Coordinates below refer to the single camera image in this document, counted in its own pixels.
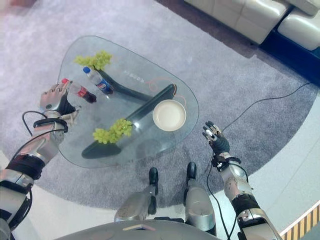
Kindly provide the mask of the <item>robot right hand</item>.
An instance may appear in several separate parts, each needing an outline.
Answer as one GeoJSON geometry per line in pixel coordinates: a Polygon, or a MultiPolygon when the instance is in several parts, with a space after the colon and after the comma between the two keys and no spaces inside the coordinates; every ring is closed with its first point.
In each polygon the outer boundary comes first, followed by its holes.
{"type": "Polygon", "coordinates": [[[222,131],[211,121],[205,122],[202,135],[207,139],[214,155],[230,152],[230,144],[222,131]]]}

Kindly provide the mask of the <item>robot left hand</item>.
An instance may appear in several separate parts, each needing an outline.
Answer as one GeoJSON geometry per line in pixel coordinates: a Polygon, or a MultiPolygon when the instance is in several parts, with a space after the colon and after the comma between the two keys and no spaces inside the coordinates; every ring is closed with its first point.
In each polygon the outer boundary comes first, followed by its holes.
{"type": "Polygon", "coordinates": [[[61,82],[43,92],[40,98],[39,109],[46,117],[62,119],[72,126],[76,123],[79,108],[71,105],[68,101],[70,85],[70,82],[61,82]]]}

